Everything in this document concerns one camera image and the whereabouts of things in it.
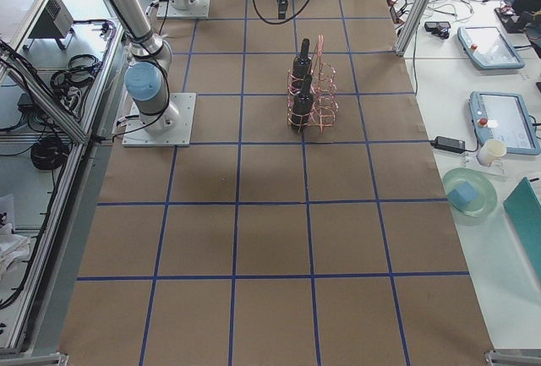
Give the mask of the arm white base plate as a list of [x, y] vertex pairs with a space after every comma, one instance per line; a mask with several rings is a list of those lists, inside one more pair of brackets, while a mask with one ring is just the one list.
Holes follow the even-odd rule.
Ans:
[[210, 0], [160, 0], [158, 19], [207, 19]]
[[122, 145], [127, 147], [157, 147], [190, 145], [194, 109], [196, 103], [195, 93], [171, 93], [169, 106], [164, 114], [153, 124], [154, 118], [139, 117], [139, 108], [131, 101], [130, 113], [136, 118], [129, 120], [123, 136]]

